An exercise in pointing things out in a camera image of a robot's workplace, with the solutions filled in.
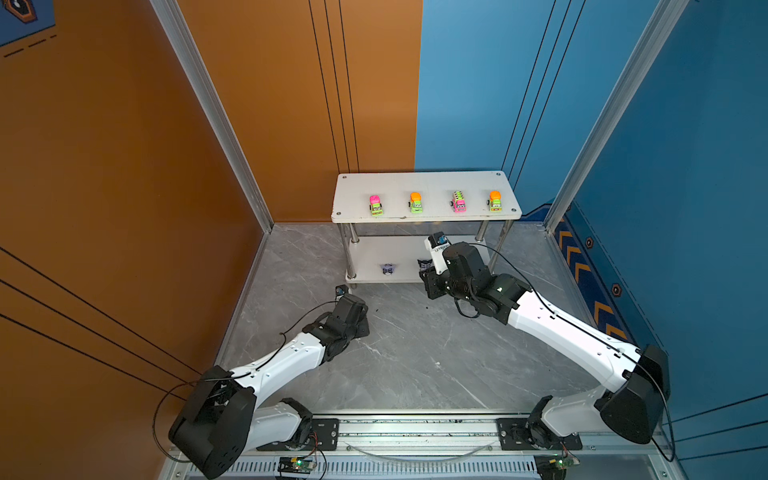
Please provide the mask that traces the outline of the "orange green toy car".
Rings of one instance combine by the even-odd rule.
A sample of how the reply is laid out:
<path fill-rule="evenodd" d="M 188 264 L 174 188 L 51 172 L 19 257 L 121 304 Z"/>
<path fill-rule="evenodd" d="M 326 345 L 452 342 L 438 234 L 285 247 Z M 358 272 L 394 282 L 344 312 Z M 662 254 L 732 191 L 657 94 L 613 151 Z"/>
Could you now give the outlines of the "orange green toy car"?
<path fill-rule="evenodd" d="M 501 212 L 503 210 L 502 195 L 499 191 L 491 191 L 488 198 L 488 208 L 490 212 Z"/>

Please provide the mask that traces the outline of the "green orange toy truck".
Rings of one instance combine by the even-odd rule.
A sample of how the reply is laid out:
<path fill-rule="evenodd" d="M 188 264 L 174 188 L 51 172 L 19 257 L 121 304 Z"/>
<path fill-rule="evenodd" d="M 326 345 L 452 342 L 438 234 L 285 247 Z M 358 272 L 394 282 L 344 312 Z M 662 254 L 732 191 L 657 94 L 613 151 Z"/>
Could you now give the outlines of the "green orange toy truck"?
<path fill-rule="evenodd" d="M 409 209 L 411 214 L 421 214 L 423 212 L 422 196 L 419 192 L 412 192 L 409 196 Z"/>

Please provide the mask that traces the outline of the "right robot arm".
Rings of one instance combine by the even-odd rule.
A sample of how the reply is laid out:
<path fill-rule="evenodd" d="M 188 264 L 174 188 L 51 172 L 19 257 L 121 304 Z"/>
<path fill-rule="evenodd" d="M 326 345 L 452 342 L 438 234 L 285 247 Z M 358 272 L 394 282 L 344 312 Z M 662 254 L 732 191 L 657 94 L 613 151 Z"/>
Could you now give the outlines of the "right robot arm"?
<path fill-rule="evenodd" d="M 432 265 L 421 271 L 429 298 L 448 295 L 489 317 L 529 334 L 576 363 L 598 383 L 586 392 L 542 397 L 516 432 L 526 444 L 556 449 L 581 433 L 612 432 L 649 444 L 668 412 L 668 356 L 603 333 L 546 300 L 521 273 L 493 274 L 480 244 L 451 242 L 443 233 L 424 241 Z"/>

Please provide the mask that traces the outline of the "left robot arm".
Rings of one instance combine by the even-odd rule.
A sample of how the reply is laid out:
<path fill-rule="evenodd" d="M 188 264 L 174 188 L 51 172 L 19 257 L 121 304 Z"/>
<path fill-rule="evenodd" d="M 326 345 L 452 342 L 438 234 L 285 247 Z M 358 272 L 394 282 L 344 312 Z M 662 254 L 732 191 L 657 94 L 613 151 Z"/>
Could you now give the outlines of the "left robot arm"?
<path fill-rule="evenodd" d="M 370 334 L 368 305 L 345 293 L 315 321 L 275 351 L 226 370 L 218 365 L 190 382 L 169 441 L 207 479 L 229 470 L 242 453 L 273 443 L 301 449 L 315 445 L 313 414 L 293 398 L 261 404 L 302 374 L 330 362 L 349 344 Z"/>

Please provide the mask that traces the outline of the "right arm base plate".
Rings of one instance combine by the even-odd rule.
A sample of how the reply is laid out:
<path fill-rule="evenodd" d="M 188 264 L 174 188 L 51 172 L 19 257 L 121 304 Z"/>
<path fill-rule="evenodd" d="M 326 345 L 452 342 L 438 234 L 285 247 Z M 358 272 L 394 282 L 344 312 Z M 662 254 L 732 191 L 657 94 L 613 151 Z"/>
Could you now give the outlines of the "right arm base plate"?
<path fill-rule="evenodd" d="M 583 449 L 583 443 L 578 434 L 559 437 L 542 422 L 508 417 L 498 418 L 495 423 L 500 446 L 504 451 Z"/>

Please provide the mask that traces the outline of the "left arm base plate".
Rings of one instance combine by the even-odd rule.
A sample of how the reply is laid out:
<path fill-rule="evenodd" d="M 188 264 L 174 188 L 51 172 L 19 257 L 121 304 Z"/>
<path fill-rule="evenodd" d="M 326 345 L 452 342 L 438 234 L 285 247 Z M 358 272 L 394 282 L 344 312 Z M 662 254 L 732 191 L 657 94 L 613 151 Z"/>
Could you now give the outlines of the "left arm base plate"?
<path fill-rule="evenodd" d="M 302 421 L 296 433 L 286 442 L 272 442 L 258 447 L 259 451 L 310 451 L 319 447 L 323 451 L 337 448 L 340 420 L 338 418 L 313 418 Z"/>

